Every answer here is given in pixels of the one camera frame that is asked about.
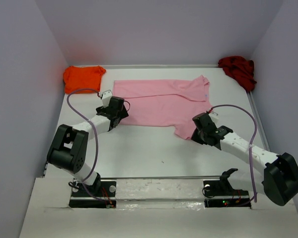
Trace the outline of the pink t shirt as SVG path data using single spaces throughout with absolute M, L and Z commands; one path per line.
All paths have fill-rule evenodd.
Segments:
M 210 83 L 204 76 L 193 80 L 119 80 L 113 94 L 130 103 L 124 125 L 175 128 L 188 140 L 196 128 L 192 118 L 210 109 Z

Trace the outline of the orange t shirt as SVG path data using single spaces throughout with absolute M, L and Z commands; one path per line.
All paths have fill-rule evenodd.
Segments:
M 63 73 L 65 93 L 70 94 L 76 90 L 78 93 L 86 94 L 93 91 L 100 92 L 102 76 L 106 69 L 101 66 L 75 67 L 70 66 Z

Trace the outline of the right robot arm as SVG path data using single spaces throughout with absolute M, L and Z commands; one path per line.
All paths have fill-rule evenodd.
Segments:
M 250 165 L 260 173 L 259 192 L 273 203 L 285 206 L 298 194 L 298 165 L 288 153 L 282 155 L 249 144 L 226 126 L 216 127 L 208 113 L 193 117 L 196 126 L 191 139 L 214 146 Z

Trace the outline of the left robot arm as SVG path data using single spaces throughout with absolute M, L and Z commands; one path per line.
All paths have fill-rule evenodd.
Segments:
M 128 117 L 125 100 L 106 91 L 101 97 L 103 105 L 96 109 L 96 115 L 84 122 L 69 126 L 62 124 L 57 128 L 47 154 L 47 162 L 72 175 L 78 185 L 75 189 L 84 189 L 95 197 L 101 188 L 100 174 L 95 171 L 98 157 L 98 135 L 117 127 L 120 121 Z M 92 166 L 85 162 L 87 144 L 95 139 L 96 151 Z

